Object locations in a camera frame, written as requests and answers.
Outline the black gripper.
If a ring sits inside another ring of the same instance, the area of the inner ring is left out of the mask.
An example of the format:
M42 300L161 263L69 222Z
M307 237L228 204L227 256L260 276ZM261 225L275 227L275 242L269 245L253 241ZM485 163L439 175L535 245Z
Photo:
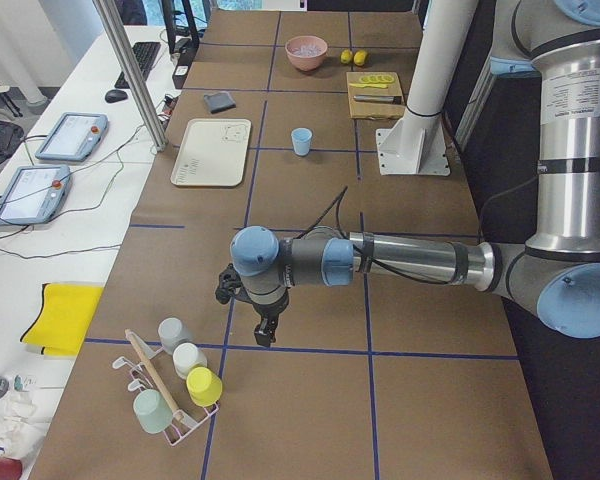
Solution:
M288 289L279 286L268 293L247 290L247 296L254 310L261 316L254 327L254 338L259 346L269 346L276 342L276 329L279 315L289 304Z

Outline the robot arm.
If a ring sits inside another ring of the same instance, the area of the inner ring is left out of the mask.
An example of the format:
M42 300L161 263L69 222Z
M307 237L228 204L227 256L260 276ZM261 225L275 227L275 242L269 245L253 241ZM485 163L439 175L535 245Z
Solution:
M514 301L566 336L600 336L600 1L500 1L491 70L541 76L537 228L522 244L475 246L310 227L239 231L216 298L253 306L270 346L291 287L340 286L384 271L469 284Z

